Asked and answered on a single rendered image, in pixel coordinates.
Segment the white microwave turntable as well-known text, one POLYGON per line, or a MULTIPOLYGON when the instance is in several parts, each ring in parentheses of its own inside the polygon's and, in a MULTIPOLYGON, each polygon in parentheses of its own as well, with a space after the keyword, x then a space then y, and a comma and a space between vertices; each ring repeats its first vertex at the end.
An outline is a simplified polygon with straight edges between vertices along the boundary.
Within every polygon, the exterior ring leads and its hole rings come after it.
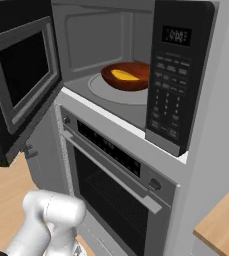
POLYGON ((122 91, 110 86, 101 76, 94 75, 88 82, 89 90, 96 96, 125 105, 146 105, 148 90, 122 91))

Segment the brown wooden bowl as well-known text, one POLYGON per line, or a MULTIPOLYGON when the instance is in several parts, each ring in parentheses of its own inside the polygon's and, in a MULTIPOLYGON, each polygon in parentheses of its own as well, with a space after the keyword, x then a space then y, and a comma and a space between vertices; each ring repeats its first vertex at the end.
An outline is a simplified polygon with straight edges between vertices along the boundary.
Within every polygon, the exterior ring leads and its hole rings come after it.
POLYGON ((111 64, 101 70, 101 75, 115 89, 140 91, 148 87, 149 65, 143 62, 111 64))

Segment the yellow corn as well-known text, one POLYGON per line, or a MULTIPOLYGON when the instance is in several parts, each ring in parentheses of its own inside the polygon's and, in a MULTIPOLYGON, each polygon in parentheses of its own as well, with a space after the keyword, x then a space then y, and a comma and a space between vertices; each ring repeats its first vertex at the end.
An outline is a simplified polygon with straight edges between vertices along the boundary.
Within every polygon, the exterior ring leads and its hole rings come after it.
POLYGON ((118 70, 118 69, 113 69, 111 71, 112 75, 118 79, 118 80, 123 80, 123 81, 138 81, 139 78, 126 72, 123 70, 118 70))

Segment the grey cupboard door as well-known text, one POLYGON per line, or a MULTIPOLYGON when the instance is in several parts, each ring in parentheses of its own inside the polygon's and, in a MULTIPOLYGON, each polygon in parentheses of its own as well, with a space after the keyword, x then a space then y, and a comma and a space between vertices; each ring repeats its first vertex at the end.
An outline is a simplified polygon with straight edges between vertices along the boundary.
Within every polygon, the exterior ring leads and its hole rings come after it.
POLYGON ((38 189, 68 194, 57 119, 51 106, 26 142, 38 151, 38 155, 27 159, 31 178, 38 189))

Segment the black microwave oven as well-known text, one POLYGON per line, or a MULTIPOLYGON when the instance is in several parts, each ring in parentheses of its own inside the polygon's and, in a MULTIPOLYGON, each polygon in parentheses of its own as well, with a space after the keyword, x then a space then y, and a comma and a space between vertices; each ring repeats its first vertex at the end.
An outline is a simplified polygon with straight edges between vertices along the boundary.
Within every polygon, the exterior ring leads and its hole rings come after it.
POLYGON ((205 0, 52 0, 62 77, 83 98, 174 156, 189 147, 215 14, 205 0), (102 99, 89 80, 111 64, 149 65, 147 104, 102 99))

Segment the black microwave door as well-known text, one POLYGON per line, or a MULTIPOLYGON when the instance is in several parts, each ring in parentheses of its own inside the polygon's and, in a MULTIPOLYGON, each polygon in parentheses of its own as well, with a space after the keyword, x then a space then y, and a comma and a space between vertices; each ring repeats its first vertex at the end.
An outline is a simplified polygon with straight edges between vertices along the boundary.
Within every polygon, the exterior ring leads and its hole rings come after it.
POLYGON ((51 0, 0 0, 0 166, 11 165, 62 87, 51 0))

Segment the grey built-in oven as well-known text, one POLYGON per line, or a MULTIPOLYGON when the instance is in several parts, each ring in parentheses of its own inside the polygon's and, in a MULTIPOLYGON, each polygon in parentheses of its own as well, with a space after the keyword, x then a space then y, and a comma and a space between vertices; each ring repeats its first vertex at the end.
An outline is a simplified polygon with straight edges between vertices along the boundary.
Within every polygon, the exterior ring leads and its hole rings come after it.
POLYGON ((164 256, 177 184, 62 107, 74 193, 109 256, 164 256))

